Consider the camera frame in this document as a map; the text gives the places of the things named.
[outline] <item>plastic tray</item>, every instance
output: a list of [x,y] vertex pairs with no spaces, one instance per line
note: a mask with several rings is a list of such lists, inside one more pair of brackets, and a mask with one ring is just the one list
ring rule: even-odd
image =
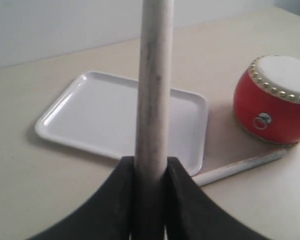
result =
[[[76,78],[37,121],[46,140],[120,159],[135,155],[138,82],[89,71]],[[169,155],[190,175],[202,167],[208,121],[207,100],[170,91]]]

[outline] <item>toy drum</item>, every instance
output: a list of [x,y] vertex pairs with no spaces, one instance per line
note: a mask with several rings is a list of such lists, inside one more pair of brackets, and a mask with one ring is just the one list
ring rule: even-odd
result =
[[233,99],[234,115],[251,134],[290,145],[300,141],[300,60],[258,57],[241,76]]

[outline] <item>beige table surface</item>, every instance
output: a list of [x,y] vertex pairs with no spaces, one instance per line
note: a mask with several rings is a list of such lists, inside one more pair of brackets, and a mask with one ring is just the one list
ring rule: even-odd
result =
[[[172,85],[210,104],[206,171],[273,148],[242,132],[231,116],[238,78],[265,54],[300,58],[300,17],[269,8],[175,31]],[[138,63],[136,39],[0,69],[0,240],[46,229],[104,182],[115,160],[40,140],[33,125],[80,73],[137,78]],[[300,240],[300,144],[279,161],[203,190],[265,236]]]

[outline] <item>metal ring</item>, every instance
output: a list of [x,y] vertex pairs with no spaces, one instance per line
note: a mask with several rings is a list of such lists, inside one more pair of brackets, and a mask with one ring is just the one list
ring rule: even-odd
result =
[[[264,126],[263,127],[259,127],[257,126],[257,121],[259,123],[262,123]],[[253,126],[256,128],[256,129],[259,129],[259,130],[265,130],[267,127],[268,127],[268,123],[267,123],[267,120],[264,119],[263,117],[260,117],[260,116],[257,116],[253,119]]]

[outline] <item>white drumstick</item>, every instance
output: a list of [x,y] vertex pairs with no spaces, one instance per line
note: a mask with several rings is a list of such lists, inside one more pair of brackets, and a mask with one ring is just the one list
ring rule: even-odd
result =
[[199,175],[194,176],[192,179],[195,181],[195,183],[198,186],[201,187],[213,183],[215,181],[230,177],[232,175],[244,172],[246,170],[253,169],[261,165],[270,163],[274,160],[281,159],[286,153],[287,150],[281,148],[279,150],[273,151],[264,156],[257,156],[257,157],[245,159],[242,161],[232,163],[227,166],[217,168],[212,171],[201,173]]

